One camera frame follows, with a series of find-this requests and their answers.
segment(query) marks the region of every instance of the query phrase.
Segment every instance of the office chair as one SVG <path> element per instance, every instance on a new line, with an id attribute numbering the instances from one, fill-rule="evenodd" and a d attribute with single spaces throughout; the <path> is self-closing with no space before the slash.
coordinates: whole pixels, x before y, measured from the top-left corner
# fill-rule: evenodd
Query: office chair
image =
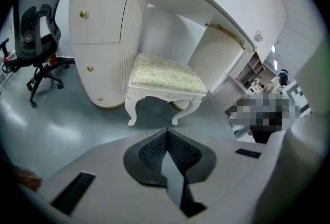
<path id="1" fill-rule="evenodd" d="M 43 78 L 50 78 L 58 82 L 58 89 L 64 87 L 61 79 L 57 78 L 51 71 L 60 66 L 69 67 L 69 60 L 62 59 L 54 65 L 45 65 L 57 51 L 61 31 L 55 22 L 55 12 L 59 0 L 18 0 L 13 7 L 15 53 L 10 52 L 5 59 L 5 67 L 16 72 L 20 67 L 33 65 L 36 67 L 33 78 L 26 84 L 31 91 L 30 104 L 33 108 L 37 106 L 33 100 L 35 93 Z M 40 19 L 46 18 L 49 34 L 41 36 Z M 5 43 L 0 44 L 6 57 Z"/>

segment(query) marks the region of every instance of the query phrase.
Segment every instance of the chair base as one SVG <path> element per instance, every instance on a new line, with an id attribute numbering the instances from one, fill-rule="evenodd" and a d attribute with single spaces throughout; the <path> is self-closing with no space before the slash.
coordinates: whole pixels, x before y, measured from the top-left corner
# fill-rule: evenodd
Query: chair base
<path id="1" fill-rule="evenodd" d="M 125 100 L 125 108 L 127 113 L 130 115 L 131 119 L 128 122 L 129 126 L 133 126 L 137 120 L 136 115 L 136 103 L 140 101 L 141 99 L 144 99 L 145 97 L 156 97 L 159 99 L 162 99 L 164 101 L 172 102 L 172 101 L 178 101 L 178 100 L 189 100 L 189 106 L 176 114 L 172 118 L 172 125 L 178 124 L 178 119 L 193 113 L 198 109 L 200 103 L 202 102 L 201 99 L 205 95 L 201 94 L 188 94 L 184 92 L 177 92 L 175 90 L 173 91 L 163 91 L 163 90 L 155 90 L 155 89 L 147 89 L 147 88 L 137 88 L 137 87 L 130 87 L 126 94 L 126 100 Z"/>
<path id="2" fill-rule="evenodd" d="M 51 73 L 52 70 L 54 70 L 55 68 L 58 68 L 60 66 L 64 66 L 65 69 L 69 68 L 70 65 L 69 65 L 69 60 L 62 60 L 60 62 L 58 62 L 57 64 L 55 65 L 46 65 L 45 67 L 43 67 L 42 65 L 39 65 L 36 67 L 36 71 L 35 71 L 35 74 L 33 76 L 33 78 L 26 84 L 27 86 L 27 89 L 29 91 L 31 91 L 31 96 L 30 96 L 30 105 L 33 107 L 33 108 L 36 108 L 37 106 L 37 103 L 33 100 L 35 94 L 36 94 L 36 91 L 41 83 L 41 80 L 43 78 L 50 78 L 54 81 L 57 81 L 57 88 L 58 89 L 62 89 L 64 88 L 64 84 L 62 82 L 61 79 L 58 79 L 55 75 L 53 75 Z"/>

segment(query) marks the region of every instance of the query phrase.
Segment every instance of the black grille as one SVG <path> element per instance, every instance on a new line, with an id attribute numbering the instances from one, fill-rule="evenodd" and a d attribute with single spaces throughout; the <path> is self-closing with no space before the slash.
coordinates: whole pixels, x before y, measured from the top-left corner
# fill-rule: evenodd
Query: black grille
<path id="1" fill-rule="evenodd" d="M 94 178 L 95 175 L 93 174 L 80 173 L 53 201 L 52 206 L 64 214 L 70 215 Z"/>
<path id="2" fill-rule="evenodd" d="M 169 132 L 168 151 L 181 173 L 194 166 L 202 158 L 202 154 L 197 148 Z"/>
<path id="3" fill-rule="evenodd" d="M 143 146 L 139 151 L 139 159 L 149 169 L 160 172 L 167 151 L 181 173 L 202 158 L 197 148 L 167 132 Z"/>
<path id="4" fill-rule="evenodd" d="M 238 149 L 235 153 L 242 154 L 242 155 L 256 158 L 256 159 L 258 159 L 261 155 L 261 152 L 254 152 L 254 151 L 249 151 L 246 149 Z"/>
<path id="5" fill-rule="evenodd" d="M 139 159 L 149 169 L 160 172 L 166 151 L 167 137 L 163 134 L 141 148 Z"/>

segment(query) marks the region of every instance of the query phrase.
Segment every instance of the cream floral cushion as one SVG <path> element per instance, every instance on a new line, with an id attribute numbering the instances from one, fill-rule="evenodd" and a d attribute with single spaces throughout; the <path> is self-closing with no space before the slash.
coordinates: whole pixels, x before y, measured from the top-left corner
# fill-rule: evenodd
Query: cream floral cushion
<path id="1" fill-rule="evenodd" d="M 131 84 L 206 94 L 202 80 L 188 65 L 144 53 L 135 59 Z"/>

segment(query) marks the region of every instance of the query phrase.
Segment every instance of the white upholstered stool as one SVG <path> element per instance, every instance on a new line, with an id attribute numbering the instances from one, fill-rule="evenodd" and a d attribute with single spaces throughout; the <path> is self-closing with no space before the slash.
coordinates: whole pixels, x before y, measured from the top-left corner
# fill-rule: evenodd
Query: white upholstered stool
<path id="1" fill-rule="evenodd" d="M 145 97 L 156 97 L 168 103 L 189 100 L 189 106 L 172 118 L 172 124 L 177 125 L 179 118 L 199 107 L 205 95 L 205 85 L 188 65 L 141 53 L 135 59 L 126 94 L 125 108 L 131 117 L 128 125 L 135 124 L 136 103 Z"/>

